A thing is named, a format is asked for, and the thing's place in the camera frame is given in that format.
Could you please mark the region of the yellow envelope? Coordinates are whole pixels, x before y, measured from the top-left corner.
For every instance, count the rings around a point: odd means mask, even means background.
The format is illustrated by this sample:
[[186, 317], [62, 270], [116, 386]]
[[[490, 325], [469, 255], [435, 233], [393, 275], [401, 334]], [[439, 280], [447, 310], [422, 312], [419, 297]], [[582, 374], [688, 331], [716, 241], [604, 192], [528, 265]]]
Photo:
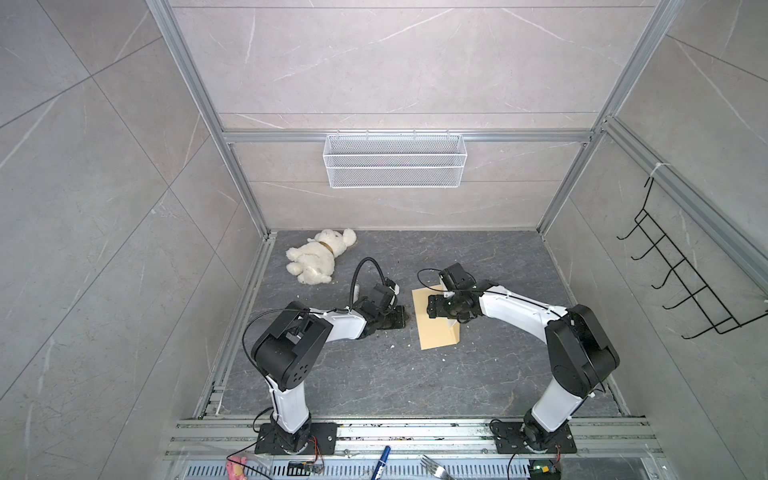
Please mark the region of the yellow envelope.
[[420, 348], [429, 350], [458, 344], [460, 341], [460, 324], [456, 320], [444, 317], [430, 318], [428, 316], [427, 306], [430, 295], [432, 292], [427, 288], [412, 291]]

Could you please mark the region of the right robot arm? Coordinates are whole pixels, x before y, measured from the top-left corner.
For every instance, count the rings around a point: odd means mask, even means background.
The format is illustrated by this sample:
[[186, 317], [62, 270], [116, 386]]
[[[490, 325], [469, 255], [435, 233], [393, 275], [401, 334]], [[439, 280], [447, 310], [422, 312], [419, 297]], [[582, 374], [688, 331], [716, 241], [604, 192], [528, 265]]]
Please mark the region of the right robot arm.
[[568, 421], [620, 365], [620, 356], [587, 306], [550, 305], [532, 300], [489, 280], [478, 281], [461, 264], [438, 272], [427, 306], [431, 318], [467, 323], [478, 317], [497, 319], [533, 335], [548, 352], [552, 380], [526, 412], [517, 433], [498, 431], [497, 438], [517, 437], [521, 447], [536, 453], [566, 450], [559, 440]]

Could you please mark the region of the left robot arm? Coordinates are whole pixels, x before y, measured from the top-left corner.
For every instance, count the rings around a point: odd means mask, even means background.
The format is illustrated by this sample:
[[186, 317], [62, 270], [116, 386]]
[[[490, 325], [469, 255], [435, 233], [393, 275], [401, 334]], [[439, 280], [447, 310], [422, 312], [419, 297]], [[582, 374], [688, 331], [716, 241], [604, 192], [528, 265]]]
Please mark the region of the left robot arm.
[[280, 450], [299, 454], [313, 442], [304, 381], [327, 343], [407, 326], [409, 315], [399, 303], [398, 292], [398, 285], [384, 275], [379, 263], [365, 257], [354, 270], [345, 308], [318, 310], [293, 301], [278, 309], [274, 321], [252, 346], [244, 348], [268, 385], [272, 412], [267, 436], [276, 440]]

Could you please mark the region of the white teddy bear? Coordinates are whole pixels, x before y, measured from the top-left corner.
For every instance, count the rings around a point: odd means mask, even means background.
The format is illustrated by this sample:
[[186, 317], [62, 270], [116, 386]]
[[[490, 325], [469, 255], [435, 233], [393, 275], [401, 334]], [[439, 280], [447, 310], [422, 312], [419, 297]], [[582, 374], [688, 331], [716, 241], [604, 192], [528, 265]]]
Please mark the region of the white teddy bear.
[[304, 285], [327, 284], [332, 281], [335, 260], [357, 241], [352, 229], [324, 229], [298, 248], [289, 248], [286, 270]]

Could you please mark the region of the blue marker pen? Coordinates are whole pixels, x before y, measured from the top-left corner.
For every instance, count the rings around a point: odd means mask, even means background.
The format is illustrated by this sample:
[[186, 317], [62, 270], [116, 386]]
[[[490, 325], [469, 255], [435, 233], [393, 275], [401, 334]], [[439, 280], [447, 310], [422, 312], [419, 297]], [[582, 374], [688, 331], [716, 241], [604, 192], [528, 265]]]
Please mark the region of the blue marker pen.
[[389, 445], [385, 446], [383, 448], [383, 451], [379, 459], [377, 460], [376, 465], [374, 466], [372, 475], [370, 477], [371, 480], [380, 480], [382, 478], [390, 453], [391, 453], [391, 447]]

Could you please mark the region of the silver fork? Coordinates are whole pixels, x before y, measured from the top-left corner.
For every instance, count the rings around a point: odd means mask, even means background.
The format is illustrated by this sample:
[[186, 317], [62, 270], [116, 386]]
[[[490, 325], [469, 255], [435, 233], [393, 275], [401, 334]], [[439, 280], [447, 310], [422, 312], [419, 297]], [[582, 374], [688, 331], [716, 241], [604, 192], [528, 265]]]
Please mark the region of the silver fork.
[[420, 463], [431, 476], [440, 480], [454, 480], [454, 478], [450, 475], [444, 466], [431, 459], [427, 455], [421, 456]]

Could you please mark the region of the pink object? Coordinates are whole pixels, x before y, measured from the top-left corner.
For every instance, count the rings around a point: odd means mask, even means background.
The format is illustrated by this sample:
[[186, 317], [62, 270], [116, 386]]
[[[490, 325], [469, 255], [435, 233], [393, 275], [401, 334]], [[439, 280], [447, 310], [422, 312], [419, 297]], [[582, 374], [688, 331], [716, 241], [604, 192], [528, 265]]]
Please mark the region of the pink object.
[[227, 477], [229, 480], [247, 480], [246, 457], [230, 456], [226, 462]]

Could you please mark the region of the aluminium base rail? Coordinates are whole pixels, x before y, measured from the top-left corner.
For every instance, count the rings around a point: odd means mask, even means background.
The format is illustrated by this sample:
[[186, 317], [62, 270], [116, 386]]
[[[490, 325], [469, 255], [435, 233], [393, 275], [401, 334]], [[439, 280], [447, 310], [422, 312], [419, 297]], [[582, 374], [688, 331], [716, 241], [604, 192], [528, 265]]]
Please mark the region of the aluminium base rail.
[[246, 457], [250, 479], [370, 479], [383, 448], [391, 453], [381, 479], [432, 479], [420, 463], [427, 455], [454, 479], [565, 478], [585, 462], [604, 460], [640, 479], [671, 479], [673, 473], [649, 422], [642, 417], [574, 418], [559, 440], [566, 450], [536, 453], [520, 439], [495, 435], [518, 432], [513, 418], [322, 418], [313, 442], [299, 454], [279, 449], [267, 436], [265, 419], [226, 416], [182, 420], [163, 449], [172, 479], [224, 479], [230, 456]]

